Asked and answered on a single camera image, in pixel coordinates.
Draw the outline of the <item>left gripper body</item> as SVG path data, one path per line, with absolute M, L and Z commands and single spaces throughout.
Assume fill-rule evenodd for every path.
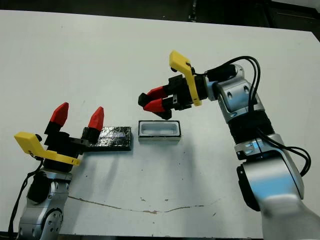
M 63 172 L 69 172 L 80 164 L 78 156 L 85 152 L 85 139 L 71 137 L 63 131 L 45 131 L 44 134 L 44 143 L 41 143 L 40 135 L 24 131 L 15 134 L 14 139 L 24 153 L 35 159 L 48 160 L 51 169 L 61 168 Z

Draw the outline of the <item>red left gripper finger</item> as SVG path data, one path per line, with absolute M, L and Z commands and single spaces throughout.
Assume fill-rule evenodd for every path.
M 49 123 L 45 129 L 45 134 L 59 132 L 64 126 L 68 117 L 69 103 L 64 102 L 59 105 L 52 113 Z
M 82 131 L 81 138 L 87 140 L 91 144 L 96 144 L 104 124 L 104 108 L 102 106 L 93 113 L 89 124 Z

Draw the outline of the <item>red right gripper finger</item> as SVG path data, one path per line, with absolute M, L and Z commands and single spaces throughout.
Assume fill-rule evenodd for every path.
M 164 113 L 173 108 L 173 98 L 159 98 L 147 103 L 143 109 L 152 113 Z
M 170 87 L 169 84 L 167 85 L 163 85 L 163 86 L 159 86 L 156 88 L 151 89 L 148 93 L 147 96 L 150 99 L 164 99 L 167 98 L 168 96 L 173 95 L 173 90 Z

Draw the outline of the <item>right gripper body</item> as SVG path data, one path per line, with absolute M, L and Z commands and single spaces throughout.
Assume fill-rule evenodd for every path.
M 169 66 L 180 75 L 168 79 L 169 95 L 172 95 L 172 108 L 184 110 L 194 105 L 202 105 L 202 100 L 207 98 L 203 76 L 200 74 L 195 80 L 196 73 L 188 58 L 173 50 L 169 54 Z

